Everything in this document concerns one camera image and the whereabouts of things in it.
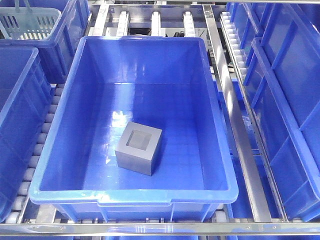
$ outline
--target steel bar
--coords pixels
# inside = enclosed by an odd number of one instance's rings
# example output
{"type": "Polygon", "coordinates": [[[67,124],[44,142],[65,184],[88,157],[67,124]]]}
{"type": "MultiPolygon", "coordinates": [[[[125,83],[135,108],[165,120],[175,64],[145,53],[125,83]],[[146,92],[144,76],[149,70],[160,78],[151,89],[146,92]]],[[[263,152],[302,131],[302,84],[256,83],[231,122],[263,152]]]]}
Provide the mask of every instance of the steel bar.
{"type": "Polygon", "coordinates": [[[242,113],[234,86],[229,74],[226,57],[219,37],[212,7],[203,5],[203,12],[209,37],[212,44],[224,100],[229,114],[230,124],[240,159],[253,219],[256,222],[271,222],[271,214],[259,176],[258,168],[252,153],[248,133],[243,122],[242,113]]]}
{"type": "Polygon", "coordinates": [[[0,236],[320,235],[320,223],[0,224],[0,236]]]}

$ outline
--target gray cube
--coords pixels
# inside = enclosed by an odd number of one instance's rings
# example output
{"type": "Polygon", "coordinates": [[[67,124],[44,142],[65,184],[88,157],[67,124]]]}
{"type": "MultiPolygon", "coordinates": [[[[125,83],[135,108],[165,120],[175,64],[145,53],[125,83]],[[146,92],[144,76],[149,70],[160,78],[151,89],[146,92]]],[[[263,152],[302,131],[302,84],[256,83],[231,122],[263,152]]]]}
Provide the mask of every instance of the gray cube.
{"type": "Polygon", "coordinates": [[[152,175],[162,130],[128,122],[115,148],[120,168],[152,175]]]}

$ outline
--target white basket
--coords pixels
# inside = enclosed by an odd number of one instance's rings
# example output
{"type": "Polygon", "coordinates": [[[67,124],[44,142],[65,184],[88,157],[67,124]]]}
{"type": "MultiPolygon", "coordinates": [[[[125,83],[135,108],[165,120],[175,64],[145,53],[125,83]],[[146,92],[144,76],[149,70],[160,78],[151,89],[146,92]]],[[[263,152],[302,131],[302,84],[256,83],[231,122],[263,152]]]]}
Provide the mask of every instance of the white basket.
{"type": "Polygon", "coordinates": [[[15,0],[15,7],[0,7],[0,30],[4,38],[47,39],[61,12],[55,8],[30,7],[28,0],[24,0],[24,3],[26,7],[19,7],[19,0],[15,0]]]}

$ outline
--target blue plastic crate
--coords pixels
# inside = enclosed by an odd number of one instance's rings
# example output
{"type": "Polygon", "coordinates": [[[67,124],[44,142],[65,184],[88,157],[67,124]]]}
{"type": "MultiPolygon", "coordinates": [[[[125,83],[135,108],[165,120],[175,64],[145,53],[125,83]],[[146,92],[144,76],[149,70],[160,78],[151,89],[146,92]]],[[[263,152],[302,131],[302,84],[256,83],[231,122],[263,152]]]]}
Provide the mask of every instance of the blue plastic crate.
{"type": "Polygon", "coordinates": [[[271,9],[271,3],[229,2],[227,4],[226,11],[230,12],[230,21],[236,27],[241,41],[240,48],[247,56],[251,49],[252,40],[264,34],[271,9]]]}
{"type": "Polygon", "coordinates": [[[37,142],[51,86],[34,47],[0,47],[0,222],[10,213],[37,142]]]}
{"type": "MultiPolygon", "coordinates": [[[[89,17],[87,0],[28,0],[32,8],[55,8],[61,11],[56,28],[48,39],[0,39],[0,46],[33,46],[39,49],[42,69],[50,83],[63,84],[83,36],[89,17]]],[[[14,0],[0,1],[0,7],[14,7],[14,0]]]]}
{"type": "Polygon", "coordinates": [[[84,37],[29,194],[72,220],[198,220],[238,186],[200,38],[84,37]],[[162,129],[152,176],[117,166],[128,121],[162,129]]]}
{"type": "Polygon", "coordinates": [[[304,221],[320,215],[319,43],[298,5],[274,5],[244,81],[287,215],[304,221]]]}

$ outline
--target shelf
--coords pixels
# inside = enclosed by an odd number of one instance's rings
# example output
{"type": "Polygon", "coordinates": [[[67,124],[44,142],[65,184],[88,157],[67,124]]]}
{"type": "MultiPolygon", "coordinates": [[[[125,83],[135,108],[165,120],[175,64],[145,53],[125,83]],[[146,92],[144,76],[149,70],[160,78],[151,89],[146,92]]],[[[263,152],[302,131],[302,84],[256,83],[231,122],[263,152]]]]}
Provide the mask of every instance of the shelf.
{"type": "MultiPolygon", "coordinates": [[[[276,202],[280,218],[272,218],[267,204],[265,192],[260,180],[258,168],[243,121],[239,100],[230,77],[224,50],[218,33],[221,26],[231,59],[235,56],[230,48],[230,41],[219,22],[223,5],[107,5],[91,4],[91,16],[86,29],[86,35],[108,35],[107,28],[117,28],[119,36],[126,34],[128,28],[152,28],[153,35],[160,36],[162,28],[184,28],[184,14],[191,17],[187,27],[207,28],[209,45],[215,62],[215,76],[218,86],[224,96],[227,107],[227,118],[230,120],[231,132],[235,141],[232,152],[237,153],[245,180],[253,218],[230,218],[228,206],[218,211],[225,214],[226,221],[221,222],[215,215],[210,222],[165,222],[163,219],[146,219],[140,222],[108,222],[99,219],[83,219],[74,223],[65,219],[52,205],[37,206],[26,197],[25,204],[19,214],[17,224],[0,224],[0,236],[122,236],[122,235],[320,235],[320,223],[302,222],[297,219],[288,221],[275,181],[266,161],[261,138],[256,135],[264,166],[269,178],[273,198],[276,202]]],[[[237,78],[241,81],[239,68],[235,66],[237,78]]],[[[56,96],[53,104],[57,104],[64,85],[56,86],[56,96]]]]}

